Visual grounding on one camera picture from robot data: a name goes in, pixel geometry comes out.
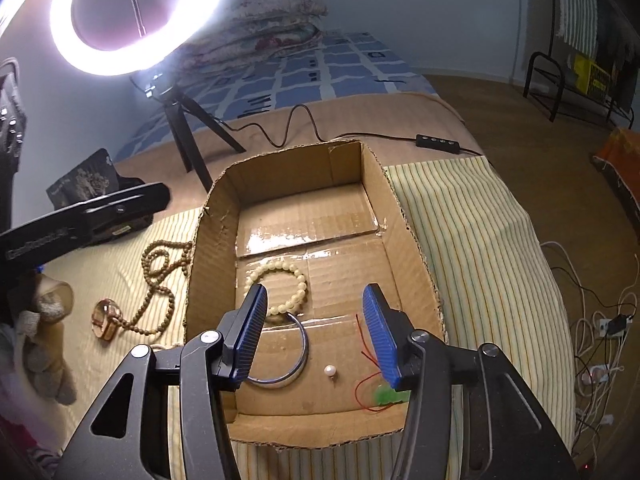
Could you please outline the gloved left hand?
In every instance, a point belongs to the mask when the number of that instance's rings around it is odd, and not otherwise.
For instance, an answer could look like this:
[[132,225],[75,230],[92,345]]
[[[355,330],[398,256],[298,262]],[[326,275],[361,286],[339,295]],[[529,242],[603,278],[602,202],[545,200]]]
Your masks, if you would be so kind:
[[64,358],[64,320],[74,307],[70,284],[36,270],[1,293],[1,374],[24,378],[38,396],[73,404],[77,390]]

